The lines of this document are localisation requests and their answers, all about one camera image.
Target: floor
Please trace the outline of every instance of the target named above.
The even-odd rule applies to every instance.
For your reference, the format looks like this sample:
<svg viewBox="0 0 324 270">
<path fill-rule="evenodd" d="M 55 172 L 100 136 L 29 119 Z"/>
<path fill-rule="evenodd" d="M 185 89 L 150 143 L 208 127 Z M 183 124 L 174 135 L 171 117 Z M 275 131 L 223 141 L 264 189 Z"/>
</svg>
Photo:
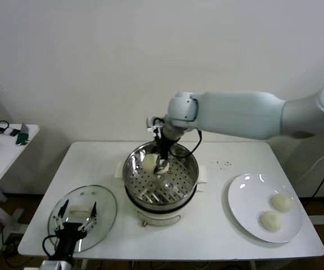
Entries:
<svg viewBox="0 0 324 270">
<path fill-rule="evenodd" d="M 8 213 L 13 213 L 16 208 L 24 208 L 24 215 L 21 217 L 20 222 L 28 223 L 34 212 L 36 211 L 40 199 L 32 198 L 23 198 L 23 197 L 12 197 L 9 198 L 8 202 L 0 204 L 0 206 Z M 307 206 L 308 214 L 324 214 L 324 202 L 311 202 Z M 316 230 L 321 237 L 324 243 L 324 226 L 316 226 Z M 19 266 L 25 261 L 29 260 L 28 257 L 23 257 L 19 255 L 12 256 L 7 259 L 9 264 L 13 266 Z M 42 258 L 33 258 L 32 260 L 26 263 L 26 267 L 39 267 Z M 264 262 L 257 262 L 257 267 L 261 266 Z M 191 264 L 189 262 L 135 262 L 133 269 L 135 270 L 152 270 L 152 269 L 178 269 L 178 270 L 187 270 L 187 269 L 202 269 L 206 266 L 205 262 Z M 11 269 L 7 266 L 6 262 L 3 259 L 3 256 L 0 254 L 0 270 Z M 90 270 L 112 270 L 112 269 L 131 269 L 129 262 L 113 262 L 113 261 L 90 261 L 87 265 L 87 269 Z M 209 265 L 204 268 L 206 270 L 219 270 L 219 269 L 228 269 L 228 270 L 249 270 L 250 266 L 248 262 L 211 262 Z M 312 259 L 299 259 L 293 261 L 287 265 L 283 270 L 297 270 L 297 269 L 309 269 L 309 270 L 324 270 L 324 256 L 319 258 Z"/>
</svg>

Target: white table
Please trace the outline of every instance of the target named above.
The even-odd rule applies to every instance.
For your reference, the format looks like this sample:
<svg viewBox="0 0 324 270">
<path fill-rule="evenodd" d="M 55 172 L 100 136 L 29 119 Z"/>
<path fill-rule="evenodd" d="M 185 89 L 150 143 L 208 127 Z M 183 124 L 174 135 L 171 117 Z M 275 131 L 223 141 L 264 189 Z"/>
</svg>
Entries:
<svg viewBox="0 0 324 270">
<path fill-rule="evenodd" d="M 264 242 L 246 232 L 227 203 L 227 187 L 235 176 L 258 172 L 290 187 L 284 171 L 264 142 L 208 143 L 195 152 L 205 167 L 204 191 L 197 192 L 182 219 L 169 227 L 142 227 L 121 179 L 118 163 L 142 142 L 76 142 L 71 145 L 19 245 L 19 253 L 44 256 L 51 210 L 64 194 L 85 185 L 103 185 L 116 196 L 115 224 L 101 243 L 76 258 L 107 260 L 256 260 L 317 257 L 324 246 L 303 211 L 300 233 L 286 244 Z M 193 148 L 194 143 L 183 143 Z"/>
<path fill-rule="evenodd" d="M 39 128 L 37 125 L 27 125 L 29 128 L 29 140 L 31 141 L 38 133 Z M 20 129 L 21 124 L 10 124 L 10 128 Z M 0 134 L 0 180 L 4 174 L 8 171 L 15 160 L 26 149 L 26 146 L 16 145 L 16 137 Z M 6 201 L 7 198 L 0 191 L 0 201 Z M 7 239 L 11 233 L 24 233 L 27 225 L 18 223 L 18 219 L 21 217 L 23 209 L 16 209 L 13 215 L 8 215 L 0 208 L 0 222 L 4 224 L 4 236 Z"/>
</svg>

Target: glass lid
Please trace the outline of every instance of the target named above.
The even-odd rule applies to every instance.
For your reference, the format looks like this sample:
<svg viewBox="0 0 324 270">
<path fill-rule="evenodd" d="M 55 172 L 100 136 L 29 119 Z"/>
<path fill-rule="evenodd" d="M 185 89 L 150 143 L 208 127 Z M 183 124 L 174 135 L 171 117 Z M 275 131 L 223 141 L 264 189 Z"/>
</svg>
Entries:
<svg viewBox="0 0 324 270">
<path fill-rule="evenodd" d="M 79 187 L 64 196 L 54 207 L 48 220 L 48 235 L 55 234 L 56 222 L 54 216 L 67 202 L 67 208 L 62 222 L 85 223 L 91 217 L 93 206 L 96 203 L 95 224 L 87 232 L 87 236 L 77 242 L 75 252 L 82 252 L 101 242 L 112 229 L 117 215 L 117 201 L 113 193 L 102 186 L 92 185 Z M 56 246 L 57 238 L 50 239 Z"/>
</svg>

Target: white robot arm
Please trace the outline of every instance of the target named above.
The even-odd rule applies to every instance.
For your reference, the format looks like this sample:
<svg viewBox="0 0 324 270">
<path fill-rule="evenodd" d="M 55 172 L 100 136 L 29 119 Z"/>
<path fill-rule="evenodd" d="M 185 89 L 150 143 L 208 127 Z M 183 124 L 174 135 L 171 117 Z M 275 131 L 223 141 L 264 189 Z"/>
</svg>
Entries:
<svg viewBox="0 0 324 270">
<path fill-rule="evenodd" d="M 176 142 L 193 129 L 258 140 L 324 136 L 324 89 L 293 101 L 263 92 L 180 92 L 169 102 L 161 136 Z M 161 148 L 170 145 L 164 142 Z"/>
</svg>

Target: white side table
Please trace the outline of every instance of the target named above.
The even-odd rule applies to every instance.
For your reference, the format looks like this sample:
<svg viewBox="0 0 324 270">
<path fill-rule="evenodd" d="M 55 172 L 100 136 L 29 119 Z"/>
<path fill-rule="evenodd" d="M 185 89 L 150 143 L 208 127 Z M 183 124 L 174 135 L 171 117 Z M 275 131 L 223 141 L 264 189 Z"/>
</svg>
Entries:
<svg viewBox="0 0 324 270">
<path fill-rule="evenodd" d="M 21 124 L 10 124 L 11 128 L 20 129 Z M 29 128 L 29 141 L 31 141 L 39 131 L 37 125 L 27 125 Z M 0 180 L 8 171 L 15 160 L 26 149 L 26 146 L 16 145 L 16 137 L 0 134 Z M 0 201 L 5 202 L 7 198 L 0 191 Z M 11 233 L 23 234 L 27 229 L 27 224 L 18 223 L 19 218 L 23 213 L 23 209 L 16 209 L 13 215 L 8 215 L 0 208 L 0 222 L 4 225 L 3 234 L 5 238 Z M 0 236 L 0 249 L 2 247 L 2 236 Z"/>
</svg>

